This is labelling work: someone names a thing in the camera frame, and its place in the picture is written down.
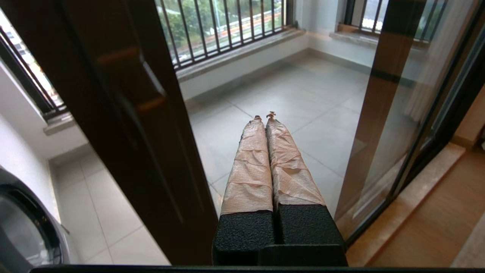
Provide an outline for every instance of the tile floor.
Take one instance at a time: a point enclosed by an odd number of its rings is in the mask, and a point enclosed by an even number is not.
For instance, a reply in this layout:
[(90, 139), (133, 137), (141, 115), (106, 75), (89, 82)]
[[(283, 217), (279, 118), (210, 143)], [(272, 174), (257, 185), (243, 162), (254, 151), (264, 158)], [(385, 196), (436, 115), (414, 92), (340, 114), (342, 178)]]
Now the tile floor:
[[(243, 127), (270, 110), (292, 133), (333, 215), (354, 141), (368, 75), (305, 57), (187, 109), (216, 210)], [(98, 157), (57, 169), (58, 202), (86, 264), (169, 264)]]
[(336, 210), (369, 76), (304, 57), (222, 94), (186, 105), (211, 193), (220, 204), (242, 130), (276, 112), (303, 155), (330, 213)]
[(170, 264), (94, 152), (57, 169), (57, 190), (83, 263)]

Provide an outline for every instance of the white floor tile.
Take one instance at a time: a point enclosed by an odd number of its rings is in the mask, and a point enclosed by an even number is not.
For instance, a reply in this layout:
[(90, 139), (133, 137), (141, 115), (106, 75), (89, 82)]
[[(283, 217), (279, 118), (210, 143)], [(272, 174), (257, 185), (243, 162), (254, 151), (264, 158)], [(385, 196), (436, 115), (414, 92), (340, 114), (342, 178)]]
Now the white floor tile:
[(290, 132), (300, 129), (334, 105), (292, 84), (276, 85), (237, 104), (244, 112), (251, 116), (259, 115), (265, 120), (270, 111), (276, 112), (276, 118)]
[(334, 103), (346, 101), (365, 86), (361, 82), (350, 79), (346, 71), (341, 68), (324, 74), (301, 73), (293, 77), (290, 82)]
[(195, 135), (195, 142), (209, 184), (231, 171), (234, 158), (231, 160), (224, 155), (224, 151), (221, 151), (218, 147), (210, 145), (201, 136)]
[(364, 103), (365, 91), (359, 91), (357, 94), (351, 96), (348, 100), (344, 101), (341, 105), (358, 114), (362, 110), (362, 104)]
[(358, 118), (338, 106), (294, 133), (293, 138), (300, 150), (344, 177)]
[(111, 246), (110, 253), (113, 264), (170, 265), (144, 226)]
[(113, 260), (108, 249), (105, 249), (98, 255), (87, 260), (84, 264), (113, 264)]
[(209, 183), (231, 171), (239, 140), (252, 118), (234, 106), (192, 124), (197, 148)]
[(313, 159), (307, 153), (302, 152), (302, 157), (310, 170), (313, 181), (317, 184), (318, 190), (325, 200), (328, 211), (335, 215), (337, 204), (339, 202), (340, 192), (342, 190), (343, 177), (339, 176), (325, 165)]
[(86, 178), (108, 246), (133, 232), (142, 222), (107, 170)]
[(108, 247), (84, 180), (59, 191), (59, 210), (82, 262)]
[(219, 96), (204, 95), (190, 99), (185, 103), (191, 124), (208, 119), (221, 113), (231, 104)]
[(79, 161), (69, 162), (59, 166), (56, 170), (57, 189), (62, 190), (80, 180), (84, 180)]
[(101, 159), (94, 152), (81, 158), (80, 162), (84, 177), (88, 177), (105, 168)]
[(221, 208), (222, 208), (222, 199), (223, 195), (220, 195), (212, 185), (209, 185), (210, 196), (212, 197), (212, 201), (214, 202), (215, 213), (217, 217), (221, 216)]
[(227, 180), (229, 179), (229, 173), (224, 175), (223, 177), (219, 178), (217, 181), (215, 181), (212, 186), (214, 186), (214, 189), (221, 195), (224, 196), (224, 193), (226, 192), (226, 186), (227, 186)]

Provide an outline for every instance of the washing machine door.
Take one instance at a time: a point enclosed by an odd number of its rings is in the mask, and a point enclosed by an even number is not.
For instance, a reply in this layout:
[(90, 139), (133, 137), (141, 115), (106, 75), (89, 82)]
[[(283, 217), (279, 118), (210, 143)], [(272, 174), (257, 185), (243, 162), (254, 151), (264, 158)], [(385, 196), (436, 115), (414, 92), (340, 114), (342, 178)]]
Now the washing machine door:
[(62, 263), (50, 216), (30, 190), (0, 170), (0, 268), (26, 273), (33, 267)]

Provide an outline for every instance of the dark wooden door frame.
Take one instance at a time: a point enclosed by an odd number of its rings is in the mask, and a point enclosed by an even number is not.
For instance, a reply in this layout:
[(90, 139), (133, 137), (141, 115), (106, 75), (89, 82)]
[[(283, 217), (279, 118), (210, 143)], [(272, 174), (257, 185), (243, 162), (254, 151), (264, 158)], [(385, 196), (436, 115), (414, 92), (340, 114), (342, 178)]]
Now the dark wooden door frame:
[(215, 209), (152, 0), (0, 0), (173, 265), (210, 265)]

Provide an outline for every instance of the black foam pad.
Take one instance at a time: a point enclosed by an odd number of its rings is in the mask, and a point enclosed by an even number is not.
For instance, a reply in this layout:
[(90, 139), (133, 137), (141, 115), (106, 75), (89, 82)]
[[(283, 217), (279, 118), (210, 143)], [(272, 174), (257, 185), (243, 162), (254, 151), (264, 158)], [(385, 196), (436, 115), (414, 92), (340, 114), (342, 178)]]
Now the black foam pad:
[(276, 215), (279, 244), (337, 244), (346, 251), (337, 225), (324, 205), (281, 205)]
[(258, 252), (275, 243), (268, 210), (221, 215), (212, 242), (214, 265), (257, 265)]

